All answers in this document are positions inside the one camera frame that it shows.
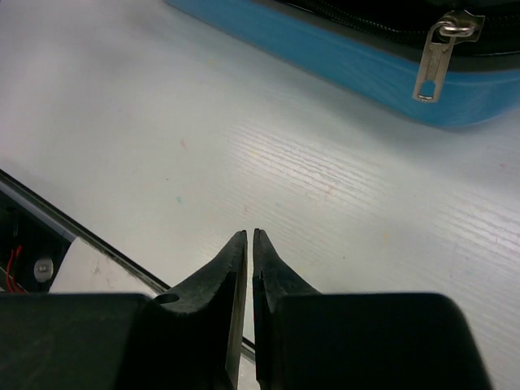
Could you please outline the blue hard-shell suitcase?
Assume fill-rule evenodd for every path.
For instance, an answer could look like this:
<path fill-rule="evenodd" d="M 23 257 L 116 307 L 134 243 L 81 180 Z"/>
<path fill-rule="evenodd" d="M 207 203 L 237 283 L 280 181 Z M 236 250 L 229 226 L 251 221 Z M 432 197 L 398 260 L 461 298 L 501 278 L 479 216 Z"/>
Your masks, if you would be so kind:
<path fill-rule="evenodd" d="M 516 1 L 175 1 L 173 7 L 419 122 L 519 105 Z"/>

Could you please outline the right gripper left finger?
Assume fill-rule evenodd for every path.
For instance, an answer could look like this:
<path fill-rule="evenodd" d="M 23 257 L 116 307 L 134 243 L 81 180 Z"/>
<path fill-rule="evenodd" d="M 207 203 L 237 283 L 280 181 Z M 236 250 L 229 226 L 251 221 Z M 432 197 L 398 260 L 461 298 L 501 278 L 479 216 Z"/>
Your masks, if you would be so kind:
<path fill-rule="evenodd" d="M 235 233 L 174 288 L 4 294 L 4 389 L 234 389 L 241 359 L 247 234 Z"/>

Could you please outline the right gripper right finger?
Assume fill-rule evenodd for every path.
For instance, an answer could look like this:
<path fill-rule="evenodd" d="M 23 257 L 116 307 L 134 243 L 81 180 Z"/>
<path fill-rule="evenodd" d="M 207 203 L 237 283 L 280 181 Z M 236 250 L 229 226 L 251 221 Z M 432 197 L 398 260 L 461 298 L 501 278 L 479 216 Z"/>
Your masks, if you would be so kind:
<path fill-rule="evenodd" d="M 263 389 L 480 389 L 465 316 L 428 292 L 323 294 L 253 234 L 256 378 Z"/>

